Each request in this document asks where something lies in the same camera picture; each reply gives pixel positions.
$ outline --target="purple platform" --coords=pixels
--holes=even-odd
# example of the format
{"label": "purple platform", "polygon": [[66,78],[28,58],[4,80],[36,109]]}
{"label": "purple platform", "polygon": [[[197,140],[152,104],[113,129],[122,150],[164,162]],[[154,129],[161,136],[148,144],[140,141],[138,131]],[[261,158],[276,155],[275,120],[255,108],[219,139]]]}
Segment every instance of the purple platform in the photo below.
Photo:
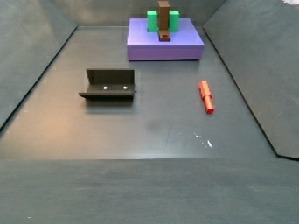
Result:
{"label": "purple platform", "polygon": [[180,31],[172,41],[160,42],[156,32],[146,32],[146,19],[130,18],[126,35],[128,60],[198,60],[204,44],[192,21],[180,18]]}

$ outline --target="brown block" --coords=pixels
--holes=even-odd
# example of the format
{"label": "brown block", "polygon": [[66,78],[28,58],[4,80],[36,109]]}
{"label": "brown block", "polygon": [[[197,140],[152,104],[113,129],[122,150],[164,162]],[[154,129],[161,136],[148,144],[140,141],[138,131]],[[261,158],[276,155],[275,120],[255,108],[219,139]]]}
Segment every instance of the brown block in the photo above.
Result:
{"label": "brown block", "polygon": [[161,42],[170,41],[170,33],[166,30],[160,30],[158,31],[158,40]]}
{"label": "brown block", "polygon": [[169,10],[168,1],[157,1],[158,3],[158,30],[168,30],[169,25]]}

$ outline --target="green block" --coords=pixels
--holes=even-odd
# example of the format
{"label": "green block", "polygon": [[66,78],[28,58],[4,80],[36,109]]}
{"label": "green block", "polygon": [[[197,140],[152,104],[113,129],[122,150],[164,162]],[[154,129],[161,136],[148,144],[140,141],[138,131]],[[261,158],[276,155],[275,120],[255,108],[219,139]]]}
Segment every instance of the green block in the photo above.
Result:
{"label": "green block", "polygon": [[148,11],[146,12],[146,31],[148,32],[157,32],[157,12],[156,11]]}
{"label": "green block", "polygon": [[180,22],[180,12],[178,11],[169,11],[169,32],[178,31],[178,22]]}

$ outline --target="gray wall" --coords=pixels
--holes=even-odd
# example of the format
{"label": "gray wall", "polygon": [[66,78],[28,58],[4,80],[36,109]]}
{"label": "gray wall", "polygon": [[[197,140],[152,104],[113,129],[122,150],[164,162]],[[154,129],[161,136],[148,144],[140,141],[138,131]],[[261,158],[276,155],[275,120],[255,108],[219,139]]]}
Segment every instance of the gray wall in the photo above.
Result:
{"label": "gray wall", "polygon": [[0,129],[76,24],[48,0],[0,0]]}
{"label": "gray wall", "polygon": [[276,153],[299,158],[299,10],[228,0],[202,27]]}
{"label": "gray wall", "polygon": [[[129,18],[156,10],[156,0],[52,0],[78,25],[128,25]],[[196,25],[202,25],[227,0],[169,0],[170,6]]]}

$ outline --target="red marker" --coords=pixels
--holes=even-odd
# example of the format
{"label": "red marker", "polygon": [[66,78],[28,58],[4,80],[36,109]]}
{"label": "red marker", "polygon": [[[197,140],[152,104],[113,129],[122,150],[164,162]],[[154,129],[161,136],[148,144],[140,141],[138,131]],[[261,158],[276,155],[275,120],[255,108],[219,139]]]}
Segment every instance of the red marker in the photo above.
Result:
{"label": "red marker", "polygon": [[212,114],[213,106],[210,101],[210,90],[209,90],[208,82],[205,80],[200,81],[198,90],[200,90],[200,97],[204,101],[206,113]]}

